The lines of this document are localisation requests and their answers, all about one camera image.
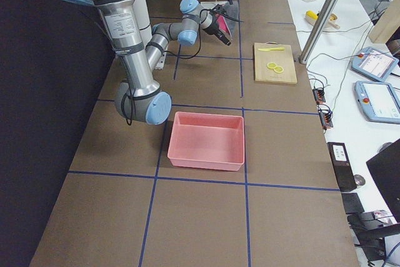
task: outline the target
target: black device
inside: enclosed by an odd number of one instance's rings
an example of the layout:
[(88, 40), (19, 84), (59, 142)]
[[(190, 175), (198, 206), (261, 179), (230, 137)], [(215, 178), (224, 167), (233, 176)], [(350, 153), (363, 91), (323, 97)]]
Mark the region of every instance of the black device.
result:
[(340, 191), (350, 192), (356, 189), (357, 184), (354, 180), (348, 152), (344, 143), (328, 142), (327, 147)]
[(367, 167), (387, 206), (400, 222), (400, 139), (371, 158)]
[(358, 214), (364, 212), (364, 207), (357, 193), (342, 193), (344, 211), (346, 214)]
[[(399, 222), (400, 217), (400, 139), (367, 162), (368, 170), (383, 199)], [(400, 234), (400, 223), (385, 223), (370, 213), (347, 217), (369, 261), (386, 258), (384, 238)]]

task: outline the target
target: brown table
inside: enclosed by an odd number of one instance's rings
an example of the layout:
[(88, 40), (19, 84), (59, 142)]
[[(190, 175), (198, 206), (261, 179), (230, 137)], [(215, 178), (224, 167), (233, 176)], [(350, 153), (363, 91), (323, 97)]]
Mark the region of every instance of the brown table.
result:
[[(238, 1), (230, 47), (203, 34), (198, 57), (154, 72), (172, 96), (167, 123), (126, 125), (112, 102), (124, 71), (112, 66), (32, 267), (358, 266), (305, 67), (295, 86), (253, 80), (254, 42), (300, 53), (288, 2)], [(152, 23), (180, 18), (179, 2), (147, 0)], [(244, 116), (246, 164), (173, 167), (176, 111)]]

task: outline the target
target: yellow plastic knife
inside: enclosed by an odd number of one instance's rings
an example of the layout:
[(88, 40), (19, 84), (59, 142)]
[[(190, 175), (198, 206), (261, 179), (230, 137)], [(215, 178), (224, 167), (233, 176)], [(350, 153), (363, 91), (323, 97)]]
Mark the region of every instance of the yellow plastic knife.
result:
[(285, 50), (285, 47), (258, 48), (259, 51)]

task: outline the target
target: grid of blue tape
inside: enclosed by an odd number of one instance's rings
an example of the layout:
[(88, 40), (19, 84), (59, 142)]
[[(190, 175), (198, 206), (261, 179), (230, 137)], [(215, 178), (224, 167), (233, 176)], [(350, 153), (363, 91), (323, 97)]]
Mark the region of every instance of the grid of blue tape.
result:
[[(165, 18), (165, 17), (152, 17), (152, 18), (161, 18), (161, 19), (177, 19), (177, 18)], [(240, 23), (238, 25), (239, 29), (239, 57), (238, 58), (222, 58), (222, 59), (238, 59), (240, 60), (240, 82), (241, 82), (241, 97), (244, 95), (244, 88), (243, 88), (243, 65), (242, 61), (244, 60), (253, 60), (252, 58), (243, 58), (242, 57), (242, 43), (241, 43), (241, 28), (240, 28)], [(176, 79), (177, 71), (178, 71), (178, 65), (179, 65), (179, 57), (180, 57), (180, 52), (181, 52), (181, 47), (179, 46), (178, 53), (177, 53), (177, 60), (175, 64), (175, 69), (174, 69), (174, 76), (173, 79)], [(212, 56), (197, 56), (199, 58), (215, 58)], [(98, 99), (99, 101), (113, 101), (110, 99)], [(195, 106), (195, 105), (188, 105), (188, 104), (173, 104), (173, 106), (178, 106), (178, 107), (189, 107), (189, 108), (210, 108), (210, 109), (228, 109), (228, 110), (236, 110), (236, 111), (241, 111), (242, 117), (245, 117), (246, 111), (264, 111), (264, 112), (270, 112), (270, 113), (286, 113), (286, 114), (306, 114), (306, 115), (318, 115), (317, 113), (308, 113), (308, 112), (298, 112), (298, 111), (278, 111), (278, 110), (268, 110), (268, 109), (249, 109), (249, 108), (229, 108), (229, 107), (219, 107), (219, 106)], [(164, 125), (164, 131), (163, 131), (163, 136), (162, 136), (162, 142), (160, 145), (160, 151), (159, 151), (159, 156), (158, 156), (158, 162), (157, 162), (157, 167), (156, 167), (156, 172), (154, 176), (145, 176), (145, 175), (139, 175), (139, 174), (122, 174), (122, 173), (103, 173), (103, 172), (95, 172), (95, 171), (76, 171), (76, 170), (70, 170), (69, 173), (72, 174), (91, 174), (91, 175), (99, 175), (99, 176), (122, 176), (122, 177), (128, 177), (128, 178), (146, 178), (146, 179), (153, 179), (153, 189), (151, 191), (151, 198), (150, 198), (150, 204), (149, 204), (149, 209), (147, 212), (147, 220), (146, 220), (146, 226), (144, 229), (144, 235), (143, 235), (143, 241), (142, 241), (142, 248), (141, 248), (141, 254), (139, 258), (139, 264), (138, 267), (142, 266), (143, 263), (143, 257), (144, 257), (144, 252), (146, 249), (146, 241), (147, 241), (147, 235), (148, 235), (148, 229), (149, 229), (149, 224), (150, 224), (150, 218), (151, 218), (151, 211), (153, 208), (153, 201), (154, 201), (154, 195), (156, 194), (156, 186), (157, 186), (157, 181), (162, 180), (162, 181), (186, 181), (186, 182), (196, 182), (196, 183), (212, 183), (212, 184), (231, 184), (231, 185), (240, 185), (244, 186), (244, 191), (245, 191), (245, 200), (246, 200), (246, 233), (247, 233), (247, 260), (248, 260), (248, 267), (251, 267), (251, 233), (250, 233), (250, 217), (249, 217), (249, 191), (248, 187), (250, 186), (255, 186), (255, 187), (265, 187), (265, 188), (284, 188), (284, 189), (305, 189), (305, 190), (311, 190), (311, 191), (340, 191), (339, 189), (335, 188), (318, 188), (318, 187), (306, 187), (306, 186), (291, 186), (291, 185), (281, 185), (281, 184), (263, 184), (263, 183), (249, 183), (248, 182), (248, 166), (247, 162), (244, 162), (244, 182), (235, 182), (235, 181), (215, 181), (215, 180), (206, 180), (206, 179), (192, 179), (192, 178), (172, 178), (172, 177), (166, 177), (166, 176), (158, 176), (159, 172), (159, 165), (160, 165), (160, 160), (161, 160), (161, 155), (163, 151), (163, 144), (164, 144), (164, 138), (165, 138), (165, 132), (167, 128), (167, 123)]]

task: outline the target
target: white label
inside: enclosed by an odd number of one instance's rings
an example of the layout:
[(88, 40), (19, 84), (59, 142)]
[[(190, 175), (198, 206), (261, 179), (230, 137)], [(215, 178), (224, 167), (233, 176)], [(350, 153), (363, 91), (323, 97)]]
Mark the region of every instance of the white label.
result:
[(105, 16), (113, 39), (121, 39), (136, 33), (136, 25), (131, 13)]
[(333, 153), (335, 154), (336, 161), (346, 162), (346, 154), (344, 153), (344, 148), (341, 145), (333, 145)]

